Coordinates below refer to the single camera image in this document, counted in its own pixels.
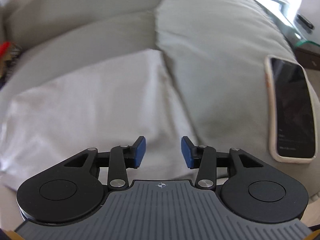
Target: fabric upholstery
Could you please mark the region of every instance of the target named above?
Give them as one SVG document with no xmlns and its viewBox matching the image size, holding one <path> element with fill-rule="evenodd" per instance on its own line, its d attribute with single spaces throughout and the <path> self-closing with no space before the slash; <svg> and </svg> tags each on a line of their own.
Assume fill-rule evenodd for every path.
<svg viewBox="0 0 320 240">
<path fill-rule="evenodd" d="M 224 152 L 242 148 L 302 182 L 310 196 L 320 191 L 320 157 L 289 164 L 268 153 L 264 61 L 269 54 L 295 58 L 253 0 L 163 0 L 156 29 L 203 144 Z M 313 89 L 311 94 L 320 135 L 320 103 Z"/>
<path fill-rule="evenodd" d="M 154 22 L 150 11 L 115 16 L 28 50 L 17 63 L 18 71 L 0 90 L 0 122 L 16 94 L 101 60 L 154 49 Z"/>
<path fill-rule="evenodd" d="M 146 49 L 83 67 L 15 96 L 0 140 L 1 183 L 26 179 L 81 152 L 130 144 L 147 150 L 128 179 L 175 179 L 187 168 L 181 137 L 197 143 L 162 53 Z M 107 174 L 99 180 L 107 183 Z"/>
<path fill-rule="evenodd" d="M 33 0 L 5 25 L 10 40 L 29 49 L 76 27 L 154 8 L 160 0 Z"/>
</svg>

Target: white cloth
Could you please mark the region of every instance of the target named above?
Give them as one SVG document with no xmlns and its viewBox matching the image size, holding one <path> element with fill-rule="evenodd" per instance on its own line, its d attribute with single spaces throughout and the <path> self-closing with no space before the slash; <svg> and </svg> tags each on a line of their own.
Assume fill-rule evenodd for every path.
<svg viewBox="0 0 320 240">
<path fill-rule="evenodd" d="M 0 141 L 1 181 L 17 189 L 31 176 L 89 147 L 99 152 L 147 140 L 131 179 L 189 176 L 180 150 L 195 137 L 164 66 L 145 50 L 106 60 L 27 90 L 12 100 Z M 105 169 L 100 181 L 106 182 Z"/>
<path fill-rule="evenodd" d="M 0 123 L 15 95 L 102 60 L 155 49 L 153 12 L 117 15 L 88 24 L 24 52 L 0 90 Z"/>
</svg>

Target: phone case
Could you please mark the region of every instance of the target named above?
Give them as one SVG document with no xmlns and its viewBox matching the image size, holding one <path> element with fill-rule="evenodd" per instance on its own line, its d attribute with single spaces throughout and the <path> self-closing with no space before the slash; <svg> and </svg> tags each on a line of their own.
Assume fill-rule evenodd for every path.
<svg viewBox="0 0 320 240">
<path fill-rule="evenodd" d="M 271 58 L 277 58 L 280 60 L 285 60 L 294 64 L 299 65 L 304 73 L 305 79 L 307 81 L 307 86 L 309 90 L 310 95 L 310 83 L 307 77 L 307 73 L 304 70 L 304 68 L 297 62 L 294 62 L 292 60 L 288 60 L 286 58 L 277 57 L 274 55 L 269 55 L 265 59 L 265 72 L 266 72 L 266 84 L 268 89 L 268 98 L 269 98 L 269 152 L 271 156 L 278 162 L 284 162 L 284 163 L 310 163 L 314 158 L 316 158 L 317 152 L 318 152 L 318 138 L 317 138 L 317 127 L 316 127 L 316 116 L 315 116 L 315 109 L 314 109 L 314 103 L 313 99 L 310 95 L 310 101 L 311 101 L 311 107 L 313 112 L 313 122 L 314 122 L 314 128 L 315 128 L 315 146 L 316 151 L 312 158 L 295 158 L 295 157 L 283 157 L 280 156 L 277 152 L 277 110 L 276 110 L 276 93 L 275 93 L 275 84 L 273 79 L 273 73 L 271 69 Z"/>
</svg>

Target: black circular base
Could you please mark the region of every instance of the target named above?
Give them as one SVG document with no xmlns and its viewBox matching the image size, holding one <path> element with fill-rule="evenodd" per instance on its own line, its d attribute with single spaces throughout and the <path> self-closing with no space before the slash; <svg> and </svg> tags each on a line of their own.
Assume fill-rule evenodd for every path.
<svg viewBox="0 0 320 240">
<path fill-rule="evenodd" d="M 18 205 L 28 219 L 65 223 L 83 217 L 100 204 L 103 186 L 89 173 L 48 171 L 28 179 L 17 191 Z"/>
<path fill-rule="evenodd" d="M 264 202 L 279 201 L 285 196 L 285 189 L 273 181 L 257 181 L 249 185 L 249 194 L 257 200 Z"/>
<path fill-rule="evenodd" d="M 259 223 L 301 218 L 308 193 L 295 179 L 274 168 L 242 168 L 222 186 L 220 196 L 237 215 Z"/>
</svg>

